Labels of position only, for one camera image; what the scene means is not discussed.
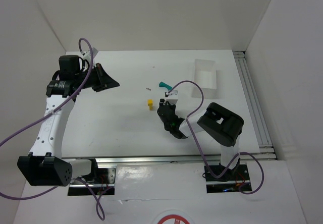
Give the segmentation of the white perforated plastic basket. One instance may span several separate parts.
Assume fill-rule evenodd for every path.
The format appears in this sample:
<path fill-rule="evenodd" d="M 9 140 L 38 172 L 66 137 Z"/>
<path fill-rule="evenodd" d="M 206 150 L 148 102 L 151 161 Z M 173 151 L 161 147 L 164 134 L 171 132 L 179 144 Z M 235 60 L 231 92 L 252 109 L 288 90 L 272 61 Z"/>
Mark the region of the white perforated plastic basket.
<path fill-rule="evenodd" d="M 217 97 L 217 64 L 211 60 L 196 59 L 193 69 L 193 81 L 203 91 L 205 99 Z"/>

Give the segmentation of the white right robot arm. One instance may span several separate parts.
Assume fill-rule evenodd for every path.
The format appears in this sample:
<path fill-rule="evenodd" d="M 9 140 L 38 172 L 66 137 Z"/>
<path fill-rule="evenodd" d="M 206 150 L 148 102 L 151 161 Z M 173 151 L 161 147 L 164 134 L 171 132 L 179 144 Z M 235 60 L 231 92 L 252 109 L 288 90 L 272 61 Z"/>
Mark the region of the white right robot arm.
<path fill-rule="evenodd" d="M 216 180 L 225 181 L 233 175 L 240 163 L 239 137 L 244 120 L 232 111 L 212 102 L 200 114 L 187 119 L 175 113 L 176 105 L 166 99 L 159 101 L 157 114 L 164 124 L 164 129 L 177 139 L 196 138 L 199 132 L 206 132 L 220 144 L 221 159 L 219 167 L 213 171 L 208 164 L 209 174 Z"/>

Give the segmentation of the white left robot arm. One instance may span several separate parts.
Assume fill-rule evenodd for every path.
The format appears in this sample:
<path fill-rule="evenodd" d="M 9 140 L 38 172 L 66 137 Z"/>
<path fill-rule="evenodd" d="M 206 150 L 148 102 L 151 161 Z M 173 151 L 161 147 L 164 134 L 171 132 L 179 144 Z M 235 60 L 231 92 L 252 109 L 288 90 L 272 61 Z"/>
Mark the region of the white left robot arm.
<path fill-rule="evenodd" d="M 31 186 L 67 186 L 76 178 L 94 182 L 99 176 L 93 158 L 62 160 L 62 143 L 69 115 L 75 105 L 78 88 L 95 92 L 115 88 L 119 83 L 111 78 L 90 52 L 63 55 L 60 69 L 46 88 L 47 117 L 27 156 L 18 158 L 17 166 Z"/>

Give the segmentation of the teal arch block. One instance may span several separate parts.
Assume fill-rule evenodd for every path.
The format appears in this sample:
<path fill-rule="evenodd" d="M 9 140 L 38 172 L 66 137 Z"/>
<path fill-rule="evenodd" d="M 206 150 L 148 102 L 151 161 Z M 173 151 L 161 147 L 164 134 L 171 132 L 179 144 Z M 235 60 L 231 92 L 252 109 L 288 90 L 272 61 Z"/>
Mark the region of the teal arch block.
<path fill-rule="evenodd" d="M 172 89 L 172 86 L 170 86 L 170 85 L 168 85 L 168 84 L 166 84 L 165 82 L 159 82 L 159 84 L 158 84 L 158 86 L 160 87 L 160 88 L 165 88 L 165 89 L 167 89 L 167 91 L 170 91 L 171 89 Z"/>

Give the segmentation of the yellow cube block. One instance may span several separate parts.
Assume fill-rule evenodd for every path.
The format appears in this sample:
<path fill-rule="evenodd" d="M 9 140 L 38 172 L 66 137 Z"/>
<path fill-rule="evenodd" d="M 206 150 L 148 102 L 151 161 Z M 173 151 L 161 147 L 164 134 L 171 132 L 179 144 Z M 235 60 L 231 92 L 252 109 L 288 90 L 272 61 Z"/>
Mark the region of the yellow cube block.
<path fill-rule="evenodd" d="M 148 99 L 147 100 L 147 105 L 148 106 L 152 106 L 153 105 L 153 100 L 152 99 Z"/>

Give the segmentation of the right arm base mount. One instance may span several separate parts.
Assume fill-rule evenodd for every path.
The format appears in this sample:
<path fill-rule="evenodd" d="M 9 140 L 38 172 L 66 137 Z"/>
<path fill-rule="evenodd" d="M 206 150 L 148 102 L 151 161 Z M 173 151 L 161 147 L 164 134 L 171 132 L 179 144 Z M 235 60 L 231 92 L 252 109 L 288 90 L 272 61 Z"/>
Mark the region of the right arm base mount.
<path fill-rule="evenodd" d="M 228 169 L 219 179 L 214 178 L 205 166 L 202 176 L 206 180 L 208 194 L 239 192 L 239 189 L 243 192 L 252 191 L 247 164 L 239 164 L 234 170 Z"/>

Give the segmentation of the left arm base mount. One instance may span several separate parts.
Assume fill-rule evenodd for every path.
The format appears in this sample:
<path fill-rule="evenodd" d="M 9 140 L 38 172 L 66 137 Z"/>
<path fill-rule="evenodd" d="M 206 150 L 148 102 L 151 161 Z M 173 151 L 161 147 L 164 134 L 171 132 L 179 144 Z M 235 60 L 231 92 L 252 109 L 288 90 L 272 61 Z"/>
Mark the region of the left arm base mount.
<path fill-rule="evenodd" d="M 108 166 L 98 168 L 96 176 L 92 179 L 82 177 L 96 196 L 112 196 L 115 194 L 116 167 Z M 88 188 L 79 181 L 69 185 L 68 196 L 91 196 Z"/>

